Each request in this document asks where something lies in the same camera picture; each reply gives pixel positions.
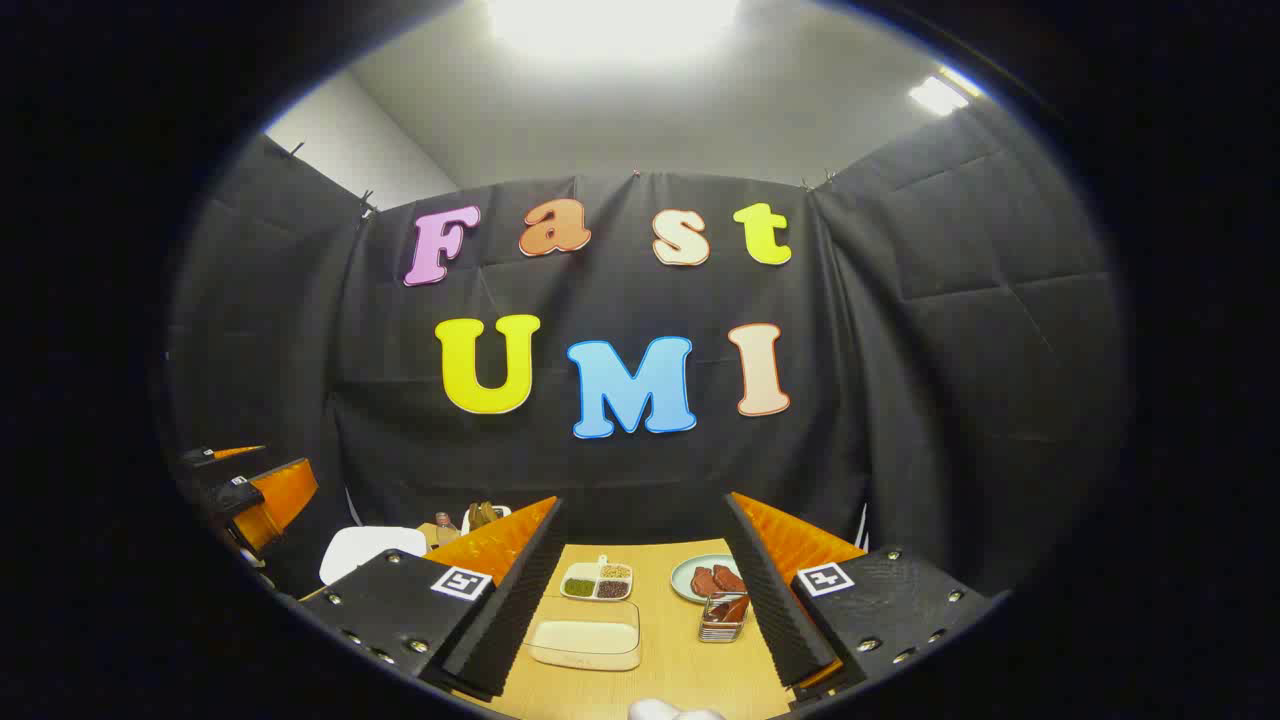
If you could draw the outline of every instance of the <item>bottle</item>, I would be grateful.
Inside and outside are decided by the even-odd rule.
[[[449,544],[451,542],[458,539],[462,533],[458,532],[453,523],[449,521],[448,512],[435,514],[435,537],[440,543],[440,547]]]

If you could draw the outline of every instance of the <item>yellow letter u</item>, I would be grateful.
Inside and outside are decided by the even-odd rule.
[[[534,388],[532,337],[540,327],[541,322],[532,315],[498,318],[494,328],[507,336],[507,382],[488,388],[476,379],[476,338],[484,333],[484,323],[458,318],[435,325],[442,346],[444,395],[458,407],[477,415],[499,415],[524,405]]]

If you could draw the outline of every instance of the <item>red meat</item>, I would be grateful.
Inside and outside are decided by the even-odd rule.
[[[714,607],[708,615],[719,623],[741,623],[742,618],[746,616],[746,606],[749,602],[750,598],[742,596]]]
[[[694,568],[694,579],[689,583],[689,589],[699,597],[707,597],[713,592],[719,592],[719,585],[712,579],[712,571],[707,568]]]
[[[742,584],[742,578],[739,578],[732,570],[723,565],[714,566],[714,570],[712,570],[712,580],[722,591],[746,592],[746,585]]]

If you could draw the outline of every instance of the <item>green seeds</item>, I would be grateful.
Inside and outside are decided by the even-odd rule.
[[[573,597],[591,597],[591,591],[594,589],[594,580],[564,580],[564,594],[571,594]]]

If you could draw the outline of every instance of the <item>plate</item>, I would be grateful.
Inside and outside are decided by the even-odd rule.
[[[694,569],[699,565],[707,568],[708,570],[710,570],[713,565],[723,565],[732,570],[739,578],[742,577],[742,574],[737,571],[737,562],[733,562],[732,555],[699,555],[698,557],[690,557],[680,565],[676,565],[676,569],[671,571],[671,589],[676,591],[676,594],[680,597],[687,600],[689,602],[696,602],[698,605],[704,605],[707,598],[694,594],[694,591],[689,589],[689,583],[692,582]]]

